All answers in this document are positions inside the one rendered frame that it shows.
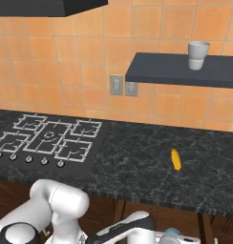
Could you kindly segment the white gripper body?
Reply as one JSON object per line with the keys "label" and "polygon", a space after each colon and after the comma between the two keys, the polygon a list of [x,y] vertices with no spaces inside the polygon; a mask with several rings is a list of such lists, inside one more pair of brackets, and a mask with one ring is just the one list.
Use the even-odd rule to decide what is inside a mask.
{"label": "white gripper body", "polygon": [[157,244],[201,244],[196,237],[156,232]]}

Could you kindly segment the yellow corn cob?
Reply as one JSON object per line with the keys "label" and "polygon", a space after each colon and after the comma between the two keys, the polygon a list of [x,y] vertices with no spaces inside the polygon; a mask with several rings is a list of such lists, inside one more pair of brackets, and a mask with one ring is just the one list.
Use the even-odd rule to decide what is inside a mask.
{"label": "yellow corn cob", "polygon": [[174,169],[176,171],[180,171],[181,170],[180,155],[176,149],[171,150],[171,159],[172,159]]}

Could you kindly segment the black gas hob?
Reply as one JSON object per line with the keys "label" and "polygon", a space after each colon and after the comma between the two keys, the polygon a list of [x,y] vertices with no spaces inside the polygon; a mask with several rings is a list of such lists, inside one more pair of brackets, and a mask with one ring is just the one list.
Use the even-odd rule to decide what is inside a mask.
{"label": "black gas hob", "polygon": [[[109,122],[93,118],[20,113],[0,131],[0,165],[45,173],[87,175]],[[15,153],[16,160],[10,156]],[[26,163],[28,156],[33,158]],[[46,157],[47,165],[41,165]],[[58,168],[63,160],[65,166]]]}

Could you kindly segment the white cup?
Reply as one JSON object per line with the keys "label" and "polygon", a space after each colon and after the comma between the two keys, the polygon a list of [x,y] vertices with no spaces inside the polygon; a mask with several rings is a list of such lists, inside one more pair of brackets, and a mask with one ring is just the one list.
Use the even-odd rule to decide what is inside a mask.
{"label": "white cup", "polygon": [[191,41],[188,43],[188,68],[190,70],[198,71],[202,68],[209,48],[210,44],[203,41]]}

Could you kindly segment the black range hood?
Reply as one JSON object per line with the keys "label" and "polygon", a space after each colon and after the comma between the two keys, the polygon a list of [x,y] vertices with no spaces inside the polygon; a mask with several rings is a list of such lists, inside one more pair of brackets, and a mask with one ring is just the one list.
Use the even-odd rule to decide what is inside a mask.
{"label": "black range hood", "polygon": [[108,0],[0,0],[0,16],[66,17],[107,4]]}

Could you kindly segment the grey wall switch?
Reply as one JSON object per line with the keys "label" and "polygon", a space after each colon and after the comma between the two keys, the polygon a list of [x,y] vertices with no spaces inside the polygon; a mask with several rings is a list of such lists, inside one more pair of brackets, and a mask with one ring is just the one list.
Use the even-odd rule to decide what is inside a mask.
{"label": "grey wall switch", "polygon": [[137,96],[138,95],[138,84],[136,82],[126,82],[125,83],[125,94],[127,96]]}

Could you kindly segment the dark wall shelf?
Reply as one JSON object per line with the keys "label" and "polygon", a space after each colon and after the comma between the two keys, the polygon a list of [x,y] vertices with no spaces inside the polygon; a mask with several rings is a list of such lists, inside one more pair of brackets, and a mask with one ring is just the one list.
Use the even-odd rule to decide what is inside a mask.
{"label": "dark wall shelf", "polygon": [[192,71],[187,54],[137,52],[125,81],[233,89],[233,56],[208,55]]}

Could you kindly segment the grey wall outlet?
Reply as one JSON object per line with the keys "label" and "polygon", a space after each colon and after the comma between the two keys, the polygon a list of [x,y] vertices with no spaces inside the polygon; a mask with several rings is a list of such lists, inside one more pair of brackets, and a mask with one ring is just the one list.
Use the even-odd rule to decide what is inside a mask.
{"label": "grey wall outlet", "polygon": [[123,76],[119,74],[110,75],[110,93],[111,95],[123,94]]}

